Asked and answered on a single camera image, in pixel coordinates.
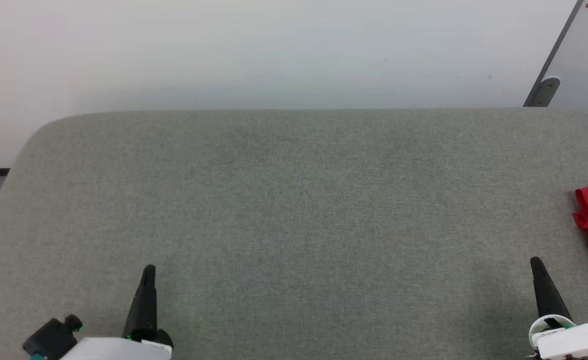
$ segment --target white wall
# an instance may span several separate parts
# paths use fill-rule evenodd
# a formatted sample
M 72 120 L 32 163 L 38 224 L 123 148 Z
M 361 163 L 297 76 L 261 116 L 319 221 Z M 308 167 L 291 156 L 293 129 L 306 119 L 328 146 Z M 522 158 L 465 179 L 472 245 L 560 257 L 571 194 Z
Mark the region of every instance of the white wall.
M 584 3 L 552 60 L 545 78 L 558 77 L 551 108 L 588 109 L 588 0 Z
M 575 0 L 0 0 L 0 167 L 107 110 L 519 107 Z

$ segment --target gray fabric table surface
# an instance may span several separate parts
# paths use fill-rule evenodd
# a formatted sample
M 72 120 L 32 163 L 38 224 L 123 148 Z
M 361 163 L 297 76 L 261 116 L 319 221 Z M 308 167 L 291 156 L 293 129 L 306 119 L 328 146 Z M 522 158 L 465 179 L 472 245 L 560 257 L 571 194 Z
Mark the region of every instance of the gray fabric table surface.
M 588 112 L 116 112 L 42 128 L 0 193 L 0 360 L 117 337 L 146 264 L 177 360 L 522 359 L 540 256 L 588 322 Z

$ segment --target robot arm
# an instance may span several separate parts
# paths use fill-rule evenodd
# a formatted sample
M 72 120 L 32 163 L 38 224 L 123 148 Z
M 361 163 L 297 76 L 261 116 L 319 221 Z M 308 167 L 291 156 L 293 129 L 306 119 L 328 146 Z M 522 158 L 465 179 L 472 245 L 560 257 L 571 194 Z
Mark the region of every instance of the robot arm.
M 538 319 L 529 329 L 529 341 L 539 360 L 588 359 L 588 323 L 576 325 L 545 264 L 531 259 Z
M 61 323 L 51 319 L 22 345 L 31 360 L 168 360 L 173 342 L 157 328 L 156 267 L 147 265 L 129 308 L 121 337 L 86 337 L 76 341 L 73 333 L 83 324 L 74 315 Z

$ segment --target metal bracket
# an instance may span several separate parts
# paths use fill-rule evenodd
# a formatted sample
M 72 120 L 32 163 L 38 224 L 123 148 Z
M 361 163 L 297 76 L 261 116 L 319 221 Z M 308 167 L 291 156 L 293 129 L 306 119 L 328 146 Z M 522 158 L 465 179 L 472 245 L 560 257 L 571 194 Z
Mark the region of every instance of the metal bracket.
M 548 107 L 559 86 L 561 86 L 561 80 L 558 77 L 550 77 L 549 79 L 544 80 L 538 86 L 538 91 L 536 91 L 536 95 L 532 99 L 532 102 L 527 106 L 533 108 Z

